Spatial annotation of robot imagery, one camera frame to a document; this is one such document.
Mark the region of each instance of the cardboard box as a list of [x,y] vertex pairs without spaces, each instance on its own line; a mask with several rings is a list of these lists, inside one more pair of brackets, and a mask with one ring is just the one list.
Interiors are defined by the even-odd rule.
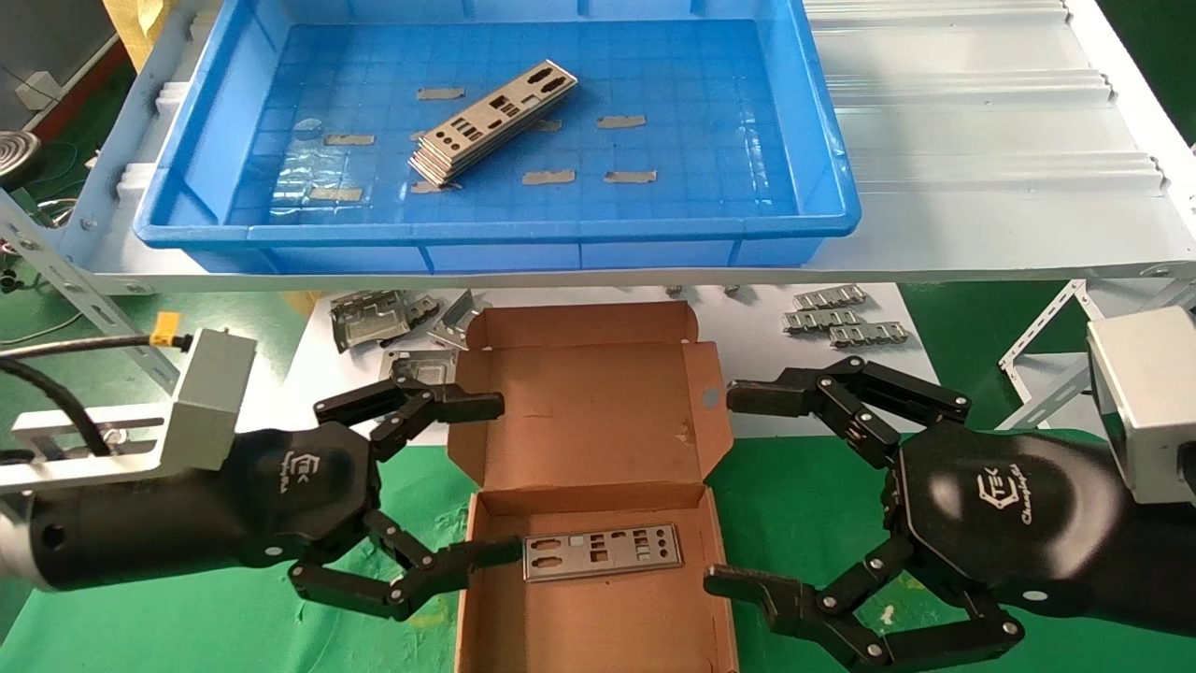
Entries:
[[453,426],[448,457],[480,487],[466,538],[673,524],[684,565],[527,583],[511,564],[462,593],[457,673],[732,673],[730,601],[702,481],[731,448],[714,344],[684,301],[488,308],[457,363],[506,414]]

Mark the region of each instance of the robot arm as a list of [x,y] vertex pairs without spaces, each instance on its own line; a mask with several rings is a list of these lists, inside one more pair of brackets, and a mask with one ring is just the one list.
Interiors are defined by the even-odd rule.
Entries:
[[[195,369],[196,359],[206,357],[203,338],[201,332],[159,442],[173,443],[111,458],[0,466],[24,476],[12,478],[18,485],[31,479],[30,472],[75,472],[65,483],[42,482],[32,492],[0,495],[0,512],[8,514],[0,516],[0,575],[68,591],[297,562],[288,577],[300,596],[403,620],[432,596],[464,588],[472,569],[520,558],[518,539],[428,550],[378,509],[379,463],[433,422],[498,418],[504,412],[501,396],[386,380],[316,404],[313,429],[232,434],[231,423],[221,426],[227,418],[210,406],[201,405],[203,424],[191,417],[196,408],[188,403],[195,400],[185,390],[205,377]],[[237,354],[238,344],[227,339],[238,338],[216,338],[222,361]],[[249,348],[244,368],[236,368],[246,375],[251,342]],[[232,410],[239,408],[239,399],[236,403]],[[368,439],[349,428],[384,415]],[[207,433],[196,439],[179,433],[179,426]],[[230,432],[231,442],[202,445],[221,438],[221,428]],[[188,440],[202,447],[189,447]],[[187,457],[189,448],[193,455]],[[215,469],[197,466],[210,463],[212,454],[224,457]],[[175,469],[179,461],[190,466]],[[103,471],[97,467],[104,465]],[[132,465],[152,467],[138,472]],[[84,475],[89,467],[92,472]],[[366,538],[407,573],[382,582],[324,568]]]
[[[901,443],[865,403],[927,429]],[[733,383],[727,406],[816,416],[887,472],[889,539],[829,586],[727,567],[704,580],[708,593],[756,604],[774,632],[816,642],[848,669],[999,657],[1025,635],[1002,606],[1196,636],[1196,587],[1176,582],[1196,555],[1196,509],[1135,502],[1107,447],[969,430],[965,397],[860,359]],[[969,620],[883,637],[862,626],[853,613],[903,570]]]

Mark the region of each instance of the robotic hand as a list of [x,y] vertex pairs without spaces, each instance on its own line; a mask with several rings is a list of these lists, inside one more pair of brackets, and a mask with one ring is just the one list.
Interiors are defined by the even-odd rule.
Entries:
[[[1179,314],[1170,316],[1172,326],[1196,336],[1190,318],[1173,310]],[[1094,390],[1102,411],[1109,411],[1115,452],[1035,434],[969,430],[968,398],[861,359],[822,371],[786,369],[774,383],[733,383],[732,411],[812,415],[868,465],[887,472],[880,503],[889,539],[826,587],[712,567],[707,593],[758,605],[771,631],[818,643],[852,671],[928,671],[996,659],[1025,636],[1003,606],[1196,636],[1196,585],[1182,580],[1196,558],[1190,502],[1196,482],[1186,484],[1188,502],[1149,504],[1135,502],[1152,498],[1123,482],[1139,453],[1170,452],[1170,467],[1161,471],[1167,487],[1177,476],[1196,475],[1194,447],[1174,438],[1147,446],[1142,433],[1159,428],[1136,434],[1141,410],[1137,417],[1128,414],[1135,406],[1134,378],[1157,387],[1189,372],[1176,368],[1176,351],[1164,351],[1165,374],[1116,357],[1111,347],[1119,338],[1137,359],[1146,343],[1129,338],[1133,323],[1118,335],[1127,323],[1116,319],[1090,326]],[[1184,343],[1191,351],[1196,339]],[[926,430],[901,443],[866,404]],[[861,625],[853,613],[903,570],[964,608],[969,620],[885,636]]]
[[[219,348],[206,349],[213,343]],[[196,408],[181,400],[195,397],[188,386],[224,385],[224,380],[203,381],[203,371],[210,372],[216,360],[236,360],[243,343],[249,344],[248,360],[244,368],[233,369],[248,378],[252,342],[219,332],[200,335],[166,424],[175,454],[187,453],[188,440],[220,436],[221,417],[205,408],[208,416],[194,418],[215,421],[196,427],[189,423]],[[208,356],[212,362],[197,362]],[[215,398],[219,403],[221,396]],[[238,398],[231,409],[236,412],[239,404]],[[59,471],[53,473],[56,479],[42,482],[32,492],[0,490],[5,500],[0,515],[7,514],[0,516],[0,576],[18,575],[42,588],[68,591],[295,561],[288,576],[304,599],[404,620],[434,595],[465,588],[475,568],[520,558],[518,539],[428,550],[378,509],[379,463],[433,422],[498,418],[504,412],[500,394],[469,394],[454,385],[391,378],[318,403],[315,412],[318,426],[295,433],[233,435],[228,426],[231,447],[225,442],[219,452],[226,454],[207,469],[79,478],[91,465],[112,461],[128,469],[150,460],[150,453],[0,466],[32,477]],[[368,439],[349,429],[384,415],[389,416]],[[177,432],[179,427],[184,433]],[[405,569],[401,579],[383,582],[324,568],[367,537]]]

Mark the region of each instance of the green mat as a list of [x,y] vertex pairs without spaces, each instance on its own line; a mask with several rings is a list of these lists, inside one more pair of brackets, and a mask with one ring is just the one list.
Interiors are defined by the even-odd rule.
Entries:
[[[835,439],[742,441],[709,483],[732,564],[825,583],[884,539],[880,473]],[[383,507],[429,546],[464,534],[474,485],[444,449],[409,448],[383,466]],[[385,577],[390,559],[358,547],[342,569]],[[225,570],[123,587],[35,594],[0,647],[5,673],[441,673],[452,669],[457,596],[404,624],[304,604],[283,576]],[[960,619],[902,576],[861,611],[897,631]],[[971,671],[1191,671],[1196,640],[1018,612],[1026,641]],[[883,617],[891,624],[886,624]],[[745,673],[837,673],[820,649],[773,636],[736,606]]]

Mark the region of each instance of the box flap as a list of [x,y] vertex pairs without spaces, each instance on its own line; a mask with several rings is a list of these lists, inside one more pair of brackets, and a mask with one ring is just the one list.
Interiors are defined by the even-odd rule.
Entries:
[[731,448],[714,344],[688,304],[487,308],[457,380],[506,414],[453,426],[448,458],[483,490],[696,484]]
[[697,316],[685,301],[487,308],[465,334],[470,350],[696,341]]

